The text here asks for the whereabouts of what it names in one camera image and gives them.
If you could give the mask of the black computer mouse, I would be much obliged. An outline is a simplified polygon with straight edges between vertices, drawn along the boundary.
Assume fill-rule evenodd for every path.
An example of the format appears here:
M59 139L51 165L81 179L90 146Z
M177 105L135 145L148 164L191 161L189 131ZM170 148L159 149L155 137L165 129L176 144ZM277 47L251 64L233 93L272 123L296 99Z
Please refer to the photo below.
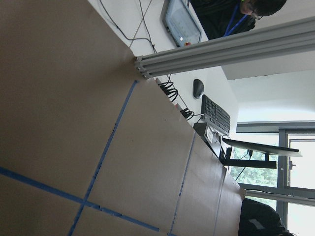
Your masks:
M199 99L204 92L204 84L200 79L193 80L193 97Z

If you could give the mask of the black keyboard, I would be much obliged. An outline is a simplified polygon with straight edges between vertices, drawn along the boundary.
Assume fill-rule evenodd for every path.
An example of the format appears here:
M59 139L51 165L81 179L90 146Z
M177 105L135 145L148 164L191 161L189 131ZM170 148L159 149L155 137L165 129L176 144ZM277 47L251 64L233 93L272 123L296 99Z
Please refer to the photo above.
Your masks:
M201 113L203 119L213 125L216 130L229 135L230 115L205 94L202 95Z

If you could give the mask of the black mini computer box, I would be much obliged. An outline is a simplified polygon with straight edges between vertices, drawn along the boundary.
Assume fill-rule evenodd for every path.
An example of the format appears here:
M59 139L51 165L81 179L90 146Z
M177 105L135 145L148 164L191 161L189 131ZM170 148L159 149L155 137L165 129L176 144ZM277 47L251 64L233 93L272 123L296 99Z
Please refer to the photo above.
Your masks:
M200 136L200 138L205 142L205 144L215 154L215 156L219 158L221 152L219 133L213 131L208 123L195 123L193 125L193 128Z

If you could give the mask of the black monitor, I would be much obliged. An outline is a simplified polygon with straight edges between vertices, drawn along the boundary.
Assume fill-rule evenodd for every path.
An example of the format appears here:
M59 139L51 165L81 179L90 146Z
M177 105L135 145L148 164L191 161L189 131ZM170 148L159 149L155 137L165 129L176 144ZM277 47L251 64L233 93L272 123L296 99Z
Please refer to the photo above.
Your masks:
M261 152L265 155L265 160L241 160L231 159L231 152L227 151L225 158L219 158L224 166L251 167L251 168L268 168L276 169L276 161L270 161L269 155L302 157L303 155L298 149L277 147L271 145L257 144L251 142L238 141L233 139L222 138L222 141L235 148L243 148L249 151Z

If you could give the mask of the person in black jacket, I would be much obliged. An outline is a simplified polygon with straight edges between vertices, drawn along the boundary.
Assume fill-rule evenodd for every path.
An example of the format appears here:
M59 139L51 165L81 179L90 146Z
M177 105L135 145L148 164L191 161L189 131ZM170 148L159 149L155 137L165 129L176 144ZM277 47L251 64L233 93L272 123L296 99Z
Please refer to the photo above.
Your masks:
M191 0L209 40L252 30L256 21L275 14L286 0Z

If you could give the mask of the teach pendant near post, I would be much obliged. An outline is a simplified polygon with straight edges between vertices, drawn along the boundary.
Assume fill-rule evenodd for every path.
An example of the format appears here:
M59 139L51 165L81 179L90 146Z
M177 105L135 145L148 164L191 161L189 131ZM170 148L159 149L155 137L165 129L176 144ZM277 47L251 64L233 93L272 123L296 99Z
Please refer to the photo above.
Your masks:
M184 0L165 0L161 19L177 47L201 42L202 30Z

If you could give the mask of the grey aluminium frame post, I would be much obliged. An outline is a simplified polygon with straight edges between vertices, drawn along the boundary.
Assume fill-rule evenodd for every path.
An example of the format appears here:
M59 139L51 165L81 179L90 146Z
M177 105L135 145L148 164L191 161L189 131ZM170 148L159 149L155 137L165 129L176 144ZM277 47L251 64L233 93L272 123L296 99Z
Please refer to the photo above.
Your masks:
M308 17L186 47L138 56L135 68L146 79L162 75L312 51L315 18Z

